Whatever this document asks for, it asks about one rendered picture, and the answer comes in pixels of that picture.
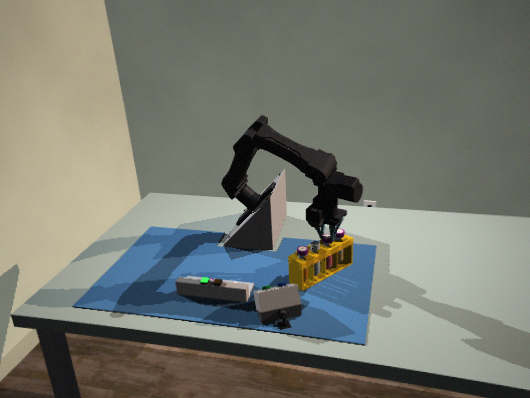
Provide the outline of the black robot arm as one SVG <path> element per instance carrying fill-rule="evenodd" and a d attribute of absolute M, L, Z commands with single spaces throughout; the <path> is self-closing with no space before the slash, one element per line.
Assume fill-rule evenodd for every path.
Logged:
<path fill-rule="evenodd" d="M 333 154 L 303 146 L 281 135 L 268 125 L 268 117 L 264 115 L 261 115 L 254 123 L 234 144 L 235 155 L 232 164 L 221 182 L 230 199 L 236 197 L 247 207 L 238 219 L 237 226 L 269 195 L 276 185 L 273 182 L 260 195 L 246 184 L 248 182 L 247 170 L 259 149 L 266 150 L 291 163 L 306 177 L 312 179 L 315 186 L 318 186 L 318 195 L 313 198 L 313 203 L 306 209 L 306 221 L 311 227 L 321 227 L 325 217 L 333 219 L 338 214 L 338 198 L 359 202 L 363 193 L 362 184 L 358 178 L 336 171 L 337 161 Z M 325 201 L 334 197 L 337 199 Z"/>

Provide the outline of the grey key desk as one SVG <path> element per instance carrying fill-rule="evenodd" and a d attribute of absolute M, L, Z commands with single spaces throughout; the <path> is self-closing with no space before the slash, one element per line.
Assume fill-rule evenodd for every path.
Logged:
<path fill-rule="evenodd" d="M 284 282 L 277 284 L 276 287 L 263 286 L 261 290 L 253 291 L 253 293 L 254 306 L 262 324 L 283 318 L 282 322 L 278 322 L 280 329 L 291 328 L 289 321 L 286 321 L 286 319 L 302 315 L 301 299 L 297 284 L 286 284 Z"/>

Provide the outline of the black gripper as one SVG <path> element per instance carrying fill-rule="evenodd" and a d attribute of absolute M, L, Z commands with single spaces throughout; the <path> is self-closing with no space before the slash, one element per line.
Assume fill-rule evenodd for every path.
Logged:
<path fill-rule="evenodd" d="M 326 199 L 325 201 L 331 201 L 331 200 L 335 200 L 335 199 L 337 199 L 337 198 L 334 197 L 333 199 L 330 198 L 330 199 Z M 340 227 L 340 225 L 341 225 L 341 223 L 342 223 L 342 221 L 343 221 L 343 219 L 344 219 L 344 217 L 346 215 L 347 215 L 347 210 L 338 208 L 338 214 L 333 219 L 332 218 L 327 218 L 327 217 L 324 218 L 324 221 L 322 223 L 321 229 L 320 229 L 320 227 L 318 227 L 318 228 L 314 227 L 316 229 L 316 231 L 318 232 L 318 235 L 319 235 L 320 239 L 322 240 L 322 235 L 324 234 L 324 230 L 325 230 L 325 224 L 327 224 L 327 225 L 329 225 L 331 242 L 333 242 L 335 240 L 336 233 L 337 233 L 337 231 L 338 231 L 338 229 L 339 229 L 339 227 Z"/>

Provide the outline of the blue flat mat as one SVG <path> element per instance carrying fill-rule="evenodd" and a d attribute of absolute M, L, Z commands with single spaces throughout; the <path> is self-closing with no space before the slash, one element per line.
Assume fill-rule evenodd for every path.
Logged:
<path fill-rule="evenodd" d="M 217 246 L 225 232 L 150 227 L 72 306 L 216 324 L 365 345 L 377 245 L 354 244 L 353 264 L 301 291 L 302 315 L 262 324 L 254 290 L 289 283 L 288 256 L 308 239 L 283 238 L 278 251 Z M 196 276 L 254 283 L 247 302 L 180 295 L 175 280 Z"/>

